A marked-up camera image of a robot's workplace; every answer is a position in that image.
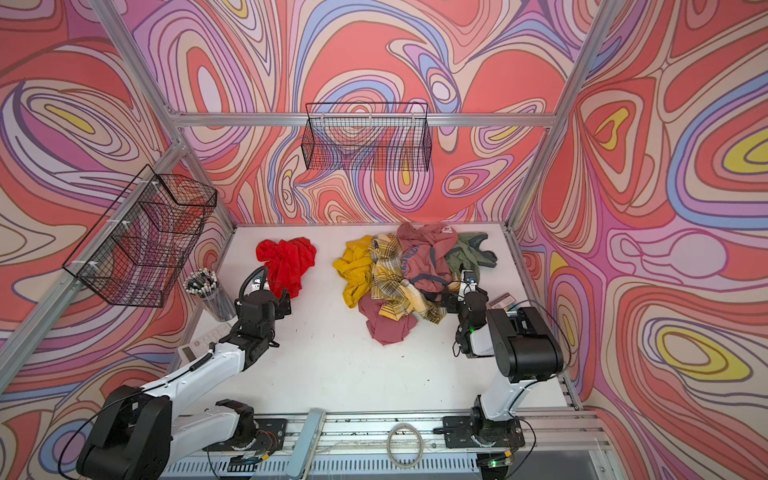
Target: pen holder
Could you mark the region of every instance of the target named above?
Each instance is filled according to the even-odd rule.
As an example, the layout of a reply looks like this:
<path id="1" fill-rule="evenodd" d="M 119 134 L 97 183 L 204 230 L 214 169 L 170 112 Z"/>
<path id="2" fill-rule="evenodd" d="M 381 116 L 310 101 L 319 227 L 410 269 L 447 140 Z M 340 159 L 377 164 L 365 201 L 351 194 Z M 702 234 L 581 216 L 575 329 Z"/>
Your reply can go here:
<path id="1" fill-rule="evenodd" d="M 215 289 L 209 295 L 202 296 L 200 300 L 217 322 L 228 322 L 236 315 L 234 302 L 223 288 Z"/>

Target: colorful wall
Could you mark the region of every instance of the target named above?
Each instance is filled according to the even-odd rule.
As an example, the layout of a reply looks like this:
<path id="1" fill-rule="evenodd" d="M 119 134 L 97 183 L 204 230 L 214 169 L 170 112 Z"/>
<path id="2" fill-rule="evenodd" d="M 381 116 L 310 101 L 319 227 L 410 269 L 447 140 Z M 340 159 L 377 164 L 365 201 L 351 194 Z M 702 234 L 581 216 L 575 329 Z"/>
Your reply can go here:
<path id="1" fill-rule="evenodd" d="M 768 478 L 767 65 L 768 3 L 629 0 L 515 225 L 629 478 Z"/>
<path id="2" fill-rule="evenodd" d="M 298 127 L 190 127 L 235 223 L 505 221 L 542 127 L 460 127 L 429 171 L 307 171 Z"/>
<path id="3" fill-rule="evenodd" d="M 87 2 L 9 5 L 0 5 L 1 341 L 169 144 Z M 211 266 L 222 239 L 213 217 L 188 268 Z M 0 478 L 60 478 L 56 460 L 72 432 L 116 386 L 165 373 L 191 310 L 180 286 L 158 310 L 82 291 L 0 396 Z M 83 441 L 67 451 L 66 472 Z"/>
<path id="4" fill-rule="evenodd" d="M 311 101 L 426 101 L 431 111 L 552 112 L 592 2 L 121 4 L 171 107 L 301 112 Z M 186 135 L 237 223 L 503 221 L 542 128 L 433 129 L 425 174 L 306 172 L 302 128 Z"/>

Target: plaid shirt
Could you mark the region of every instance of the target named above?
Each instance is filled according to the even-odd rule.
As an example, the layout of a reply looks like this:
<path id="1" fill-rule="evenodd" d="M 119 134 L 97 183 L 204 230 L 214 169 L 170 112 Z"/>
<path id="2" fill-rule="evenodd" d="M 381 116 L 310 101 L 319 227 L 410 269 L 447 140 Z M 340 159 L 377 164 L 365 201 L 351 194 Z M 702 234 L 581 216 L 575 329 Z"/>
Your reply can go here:
<path id="1" fill-rule="evenodd" d="M 369 250 L 373 260 L 371 298 L 387 300 L 379 311 L 381 316 L 400 320 L 413 311 L 411 303 L 400 290 L 400 242 L 390 233 L 380 233 L 371 240 Z"/>
<path id="2" fill-rule="evenodd" d="M 423 319 L 440 323 L 445 309 L 426 301 L 422 293 L 402 277 L 402 248 L 397 237 L 384 233 L 376 235 L 369 250 L 373 260 L 371 298 L 387 300 L 379 315 L 399 320 L 416 311 Z"/>

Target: white tabletop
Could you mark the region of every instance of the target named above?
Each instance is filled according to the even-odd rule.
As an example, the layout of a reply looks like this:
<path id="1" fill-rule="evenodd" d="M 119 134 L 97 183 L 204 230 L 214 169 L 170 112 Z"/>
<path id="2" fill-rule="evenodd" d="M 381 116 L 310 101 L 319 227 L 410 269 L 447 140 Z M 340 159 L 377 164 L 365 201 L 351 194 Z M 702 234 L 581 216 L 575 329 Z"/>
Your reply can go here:
<path id="1" fill-rule="evenodd" d="M 494 269 L 481 267 L 480 287 L 490 298 L 509 292 L 526 298 L 497 224 L 454 225 L 459 232 L 482 231 L 483 250 L 498 257 Z M 308 238 L 317 249 L 315 266 L 302 277 L 303 289 L 291 300 L 293 314 L 276 323 L 280 348 L 270 348 L 245 372 L 225 380 L 195 403 L 187 413 L 200 412 L 221 399 L 247 403 L 260 413 L 385 412 L 468 409 L 491 383 L 497 367 L 493 358 L 454 358 L 458 319 L 447 315 L 439 325 L 422 321 L 403 342 L 382 346 L 368 333 L 366 318 L 342 298 L 346 282 L 331 263 L 344 243 L 364 235 L 394 233 L 397 226 L 239 227 L 220 268 L 227 292 L 236 296 L 240 284 L 260 262 L 261 240 Z M 219 325 L 204 312 L 193 339 Z M 537 384 L 522 408 L 565 407 L 557 379 Z"/>

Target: wire basket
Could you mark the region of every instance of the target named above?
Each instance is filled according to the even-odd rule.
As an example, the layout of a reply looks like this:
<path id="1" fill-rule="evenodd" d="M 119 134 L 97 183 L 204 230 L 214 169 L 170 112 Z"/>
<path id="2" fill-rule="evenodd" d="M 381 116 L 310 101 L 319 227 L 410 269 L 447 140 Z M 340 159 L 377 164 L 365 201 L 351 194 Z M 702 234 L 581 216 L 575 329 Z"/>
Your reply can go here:
<path id="1" fill-rule="evenodd" d="M 306 169 L 428 171 L 428 111 L 422 102 L 306 104 Z"/>
<path id="2" fill-rule="evenodd" d="M 216 202 L 208 185 L 155 174 L 79 271 L 65 270 L 111 305 L 162 307 Z"/>

